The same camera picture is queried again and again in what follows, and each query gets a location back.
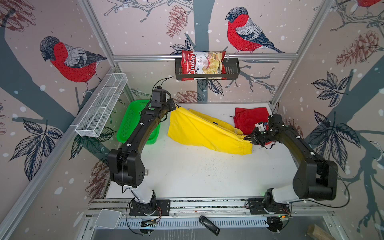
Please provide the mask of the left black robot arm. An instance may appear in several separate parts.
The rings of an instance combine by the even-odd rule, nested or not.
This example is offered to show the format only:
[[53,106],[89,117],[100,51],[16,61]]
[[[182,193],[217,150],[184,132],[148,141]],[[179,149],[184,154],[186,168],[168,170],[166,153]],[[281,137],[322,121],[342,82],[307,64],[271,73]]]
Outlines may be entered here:
[[149,204],[156,200],[154,191],[144,183],[142,151],[151,133],[174,110],[176,105],[171,94],[161,86],[155,87],[131,136],[119,149],[112,149],[108,154],[111,181],[130,189],[140,204]]

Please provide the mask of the red shorts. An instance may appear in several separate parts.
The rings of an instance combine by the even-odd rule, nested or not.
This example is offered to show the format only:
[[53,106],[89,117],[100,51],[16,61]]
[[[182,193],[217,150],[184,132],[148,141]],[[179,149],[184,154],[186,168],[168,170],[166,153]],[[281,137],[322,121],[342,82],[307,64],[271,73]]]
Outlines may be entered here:
[[267,108],[235,108],[234,123],[235,128],[243,132],[244,137],[251,134],[255,124],[268,122],[269,112]]

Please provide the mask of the yellow shorts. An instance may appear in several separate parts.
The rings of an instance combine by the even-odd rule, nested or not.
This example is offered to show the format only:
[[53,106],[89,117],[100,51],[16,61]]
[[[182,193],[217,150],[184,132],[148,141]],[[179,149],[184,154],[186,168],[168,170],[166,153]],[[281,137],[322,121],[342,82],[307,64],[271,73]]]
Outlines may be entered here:
[[250,155],[253,144],[244,140],[243,132],[232,125],[199,113],[178,107],[171,112],[168,137],[187,146],[207,149],[232,155]]

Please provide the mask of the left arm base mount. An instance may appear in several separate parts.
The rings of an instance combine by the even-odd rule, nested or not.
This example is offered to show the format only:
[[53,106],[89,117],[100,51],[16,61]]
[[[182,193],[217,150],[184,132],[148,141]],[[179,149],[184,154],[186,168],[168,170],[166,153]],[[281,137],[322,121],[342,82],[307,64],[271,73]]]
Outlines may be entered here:
[[156,193],[153,191],[152,198],[149,203],[143,204],[136,200],[132,200],[128,205],[130,217],[155,216],[162,217],[170,214],[171,201],[157,200]]

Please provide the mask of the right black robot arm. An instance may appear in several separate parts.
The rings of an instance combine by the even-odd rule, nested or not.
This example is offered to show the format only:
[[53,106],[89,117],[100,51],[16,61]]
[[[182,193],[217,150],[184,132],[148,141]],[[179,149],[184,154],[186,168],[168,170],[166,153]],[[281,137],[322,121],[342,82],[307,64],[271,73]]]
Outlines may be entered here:
[[281,115],[268,116],[268,125],[255,125],[244,140],[262,148],[267,143],[281,143],[287,147],[297,167],[290,184],[270,188],[264,195],[265,204],[288,204],[297,201],[332,201],[336,198],[338,182],[337,164],[326,161],[299,135],[298,131],[283,123]]

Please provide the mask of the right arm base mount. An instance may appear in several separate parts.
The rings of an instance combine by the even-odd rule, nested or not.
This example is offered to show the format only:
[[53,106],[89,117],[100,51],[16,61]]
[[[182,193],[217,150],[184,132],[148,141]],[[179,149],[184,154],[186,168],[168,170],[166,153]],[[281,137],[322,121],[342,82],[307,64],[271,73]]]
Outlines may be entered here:
[[275,202],[273,189],[268,189],[263,198],[248,199],[245,208],[250,210],[251,215],[290,215],[291,210],[288,204]]

